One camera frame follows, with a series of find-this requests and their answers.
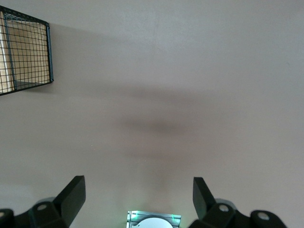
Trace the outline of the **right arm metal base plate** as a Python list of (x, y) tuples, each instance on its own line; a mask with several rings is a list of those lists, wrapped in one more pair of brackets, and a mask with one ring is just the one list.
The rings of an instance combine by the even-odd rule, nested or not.
[(181, 215), (128, 211), (126, 228), (180, 228)]

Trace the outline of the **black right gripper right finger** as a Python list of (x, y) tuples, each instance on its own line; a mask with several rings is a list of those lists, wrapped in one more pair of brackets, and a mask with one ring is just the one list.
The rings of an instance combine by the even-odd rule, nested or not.
[(232, 202), (215, 199), (202, 177), (193, 178), (192, 201), (198, 215), (192, 228), (286, 228), (285, 223), (270, 211), (254, 210), (248, 217)]

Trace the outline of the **wooden basket floor board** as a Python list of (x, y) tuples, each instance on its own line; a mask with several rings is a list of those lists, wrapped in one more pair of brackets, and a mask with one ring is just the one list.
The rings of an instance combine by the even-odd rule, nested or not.
[(12, 72), (9, 47), (5, 30), (5, 20), (0, 13), (0, 85), (5, 89), (12, 89)]

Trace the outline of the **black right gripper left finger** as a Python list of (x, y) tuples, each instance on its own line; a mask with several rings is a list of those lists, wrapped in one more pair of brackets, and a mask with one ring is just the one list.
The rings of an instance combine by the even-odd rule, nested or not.
[(0, 228), (70, 228), (85, 193), (85, 177), (75, 176), (56, 197), (42, 199), (24, 213), (0, 209)]

